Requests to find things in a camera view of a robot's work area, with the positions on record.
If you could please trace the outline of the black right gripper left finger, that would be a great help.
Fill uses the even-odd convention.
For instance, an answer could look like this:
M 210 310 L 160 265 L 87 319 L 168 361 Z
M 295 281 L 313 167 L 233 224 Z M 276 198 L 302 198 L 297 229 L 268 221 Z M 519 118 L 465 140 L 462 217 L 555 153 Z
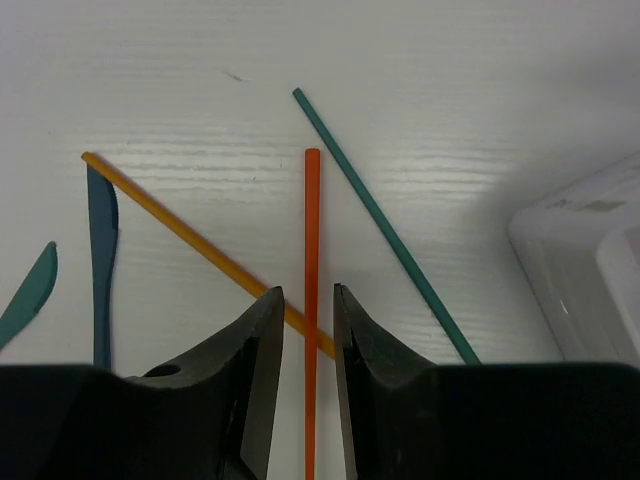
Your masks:
M 89 365 L 1 371 L 5 479 L 263 479 L 284 332 L 272 288 L 142 376 Z

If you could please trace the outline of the red orange chopstick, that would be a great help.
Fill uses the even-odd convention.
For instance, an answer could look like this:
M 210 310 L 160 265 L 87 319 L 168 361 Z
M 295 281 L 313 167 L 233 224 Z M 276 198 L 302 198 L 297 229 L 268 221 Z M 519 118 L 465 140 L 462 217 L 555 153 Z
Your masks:
M 304 153 L 305 174 L 305 479 L 315 479 L 318 267 L 321 190 L 321 152 Z

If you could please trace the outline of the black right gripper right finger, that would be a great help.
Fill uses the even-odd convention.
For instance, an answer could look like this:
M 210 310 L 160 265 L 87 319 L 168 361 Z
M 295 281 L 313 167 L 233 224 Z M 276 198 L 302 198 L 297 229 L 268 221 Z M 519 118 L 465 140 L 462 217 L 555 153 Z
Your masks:
M 621 363 L 437 365 L 333 298 L 350 479 L 635 479 L 639 372 Z

